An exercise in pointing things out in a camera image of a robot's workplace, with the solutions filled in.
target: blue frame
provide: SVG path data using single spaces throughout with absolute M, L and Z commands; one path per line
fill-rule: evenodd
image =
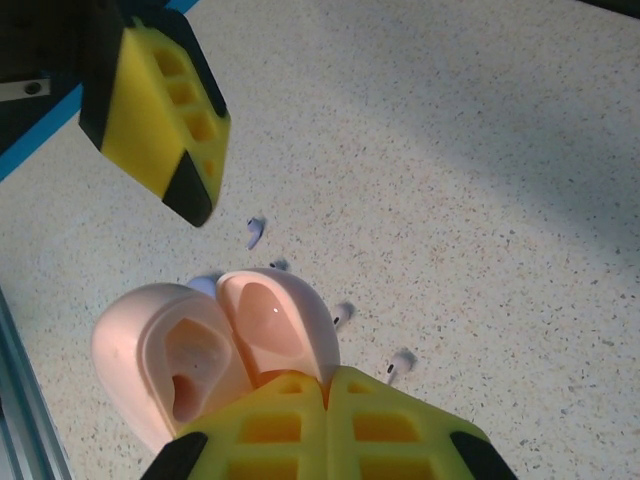
M 168 7 L 186 13 L 198 0 L 171 0 Z M 80 110 L 82 85 L 73 89 L 0 155 L 0 182 Z

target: speckled countertop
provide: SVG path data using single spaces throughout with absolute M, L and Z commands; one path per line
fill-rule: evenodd
M 640 476 L 640 22 L 571 0 L 201 0 L 234 120 L 190 228 L 66 125 L 0 185 L 0 285 L 78 479 L 151 456 L 98 385 L 125 291 L 286 258 L 344 362 L 476 422 L 522 478 Z M 247 252 L 245 222 L 269 220 Z

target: terrazzo surface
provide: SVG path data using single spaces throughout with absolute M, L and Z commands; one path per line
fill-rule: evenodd
M 0 185 L 0 285 L 78 479 L 151 455 L 98 384 L 139 285 L 284 257 L 343 362 L 483 428 L 520 478 L 640 477 L 640 22 L 570 0 L 201 0 L 233 117 L 193 229 L 77 118 Z M 251 252 L 246 221 L 268 219 Z

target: yellow foam pad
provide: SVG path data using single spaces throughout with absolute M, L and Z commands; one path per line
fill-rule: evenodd
M 473 424 L 351 367 L 325 409 L 314 378 L 285 373 L 179 436 L 208 442 L 190 480 L 473 480 L 450 439 Z
M 189 425 L 207 444 L 191 480 L 326 480 L 325 410 L 320 386 L 284 374 Z
M 473 480 L 449 435 L 487 440 L 475 425 L 351 367 L 331 383 L 327 412 L 330 480 Z
M 230 126 L 182 47 L 153 28 L 124 30 L 101 147 L 107 158 L 162 198 L 188 152 L 215 206 Z

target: white earbud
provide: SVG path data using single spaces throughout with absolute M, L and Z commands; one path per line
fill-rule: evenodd
M 279 258 L 277 260 L 274 260 L 269 264 L 269 266 L 277 270 L 282 270 L 283 272 L 289 271 L 289 262 L 287 262 L 284 258 Z
M 343 323 L 347 322 L 355 313 L 355 307 L 349 302 L 339 303 L 331 309 L 331 319 L 333 326 L 337 329 Z
M 251 233 L 251 240 L 247 243 L 247 249 L 252 250 L 258 242 L 260 238 L 262 238 L 262 234 L 264 232 L 264 220 L 260 220 L 256 217 L 253 217 L 251 220 L 247 222 L 247 230 Z
M 192 278 L 187 282 L 187 287 L 216 298 L 216 283 L 222 275 L 224 275 L 222 272 L 215 272 L 211 275 Z
M 391 357 L 387 366 L 387 385 L 391 385 L 398 376 L 409 373 L 415 363 L 416 357 L 409 350 L 402 350 L 396 353 Z

